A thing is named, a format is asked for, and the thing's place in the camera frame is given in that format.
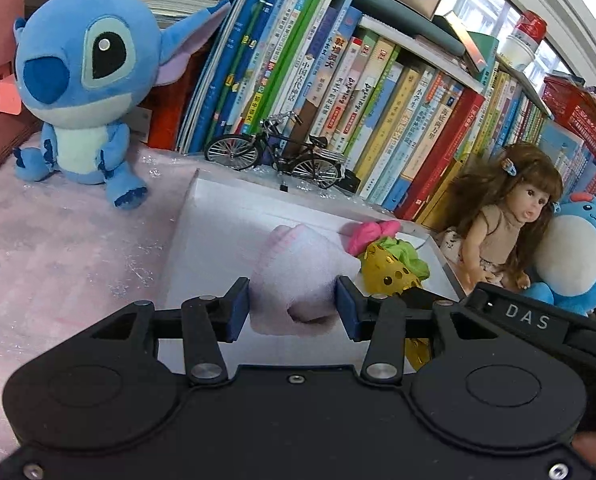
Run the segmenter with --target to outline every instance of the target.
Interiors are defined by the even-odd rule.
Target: green fabric
[[[430,276],[429,266],[424,260],[417,257],[415,247],[409,242],[385,237],[378,240],[377,244],[398,258],[400,263],[413,272],[420,281],[426,280]]]

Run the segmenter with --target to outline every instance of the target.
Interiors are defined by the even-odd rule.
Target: red basket
[[[583,139],[596,158],[596,101],[594,98],[573,83],[546,76],[542,100],[551,109],[556,123]]]

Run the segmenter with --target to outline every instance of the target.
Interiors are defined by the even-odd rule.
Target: stitch plush toy
[[[575,193],[560,206],[535,256],[541,282],[526,296],[585,316],[596,307],[596,197]]]
[[[49,0],[14,25],[22,102],[44,121],[40,149],[14,150],[16,174],[39,181],[54,171],[106,184],[109,202],[132,209],[146,185],[124,160],[120,119],[154,85],[175,82],[220,25],[230,4],[196,12],[161,31],[140,0]]]

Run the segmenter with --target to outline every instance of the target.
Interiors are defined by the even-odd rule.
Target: black robotic gripper
[[[175,310],[136,301],[22,366],[2,403],[21,447],[0,480],[587,480],[571,447],[596,429],[596,321],[479,284],[460,303],[413,288],[367,298],[342,276],[349,366],[243,365],[219,342],[249,280]],[[157,360],[181,339],[185,375]],[[403,374],[405,338],[431,360]]]

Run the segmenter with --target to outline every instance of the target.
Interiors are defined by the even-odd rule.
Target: stitch nose
[[[66,91],[69,73],[62,59],[47,56],[25,62],[22,78],[34,99],[50,105]]]

